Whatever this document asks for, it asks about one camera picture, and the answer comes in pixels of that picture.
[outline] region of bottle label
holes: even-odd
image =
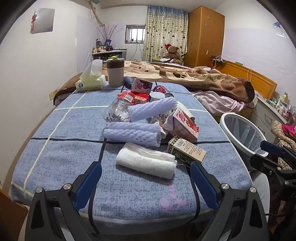
[[[135,99],[131,95],[129,95],[128,93],[120,93],[117,96],[117,99],[127,100],[128,102],[130,102],[131,105],[135,105],[136,104]]]

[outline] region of drawer handle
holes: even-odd
[[[265,136],[265,132],[258,126],[258,129],[263,133],[263,135]]]
[[[271,125],[272,124],[272,119],[267,115],[267,114],[265,114],[265,120]]]

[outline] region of wooden wardrobe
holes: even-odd
[[[219,56],[222,53],[224,18],[224,15],[203,6],[189,13],[184,66],[211,67],[211,56]]]

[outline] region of blue gripper pad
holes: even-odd
[[[207,206],[217,211],[219,209],[217,193],[195,163],[191,164],[190,173]]]
[[[267,141],[262,141],[260,144],[260,148],[263,151],[266,151],[276,157],[284,156],[283,149],[280,146],[274,145]]]
[[[74,208],[78,212],[80,209],[85,208],[93,190],[96,189],[96,185],[102,175],[102,166],[97,163],[85,178],[81,186],[76,192]]]

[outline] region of santa hat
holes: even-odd
[[[171,44],[166,44],[165,45],[166,50],[168,51],[169,47],[171,47],[171,46],[172,46]]]

